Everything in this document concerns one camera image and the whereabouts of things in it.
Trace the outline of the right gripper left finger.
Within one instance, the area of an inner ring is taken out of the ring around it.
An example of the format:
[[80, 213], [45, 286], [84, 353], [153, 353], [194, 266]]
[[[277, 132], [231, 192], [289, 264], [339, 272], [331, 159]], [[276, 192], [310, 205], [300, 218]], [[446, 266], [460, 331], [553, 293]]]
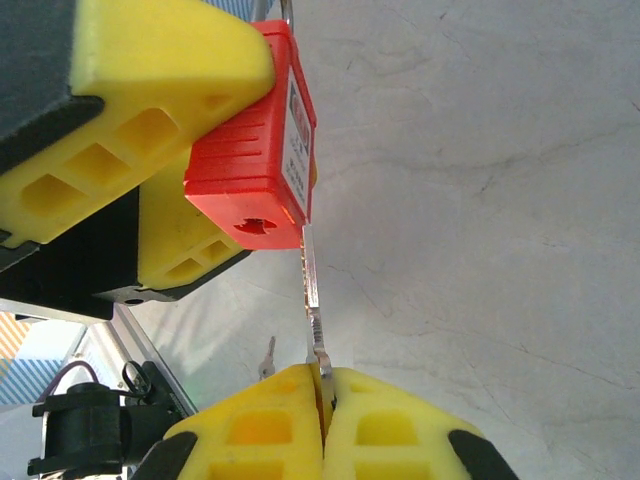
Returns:
[[299, 364], [173, 425], [135, 479], [320, 479], [323, 446], [310, 366]]

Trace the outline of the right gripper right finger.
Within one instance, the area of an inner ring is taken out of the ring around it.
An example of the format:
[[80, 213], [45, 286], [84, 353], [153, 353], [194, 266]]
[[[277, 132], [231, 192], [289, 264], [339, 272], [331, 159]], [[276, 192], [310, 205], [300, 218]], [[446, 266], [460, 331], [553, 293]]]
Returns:
[[337, 406], [325, 479], [515, 479], [495, 445], [467, 421], [349, 368], [333, 371]]

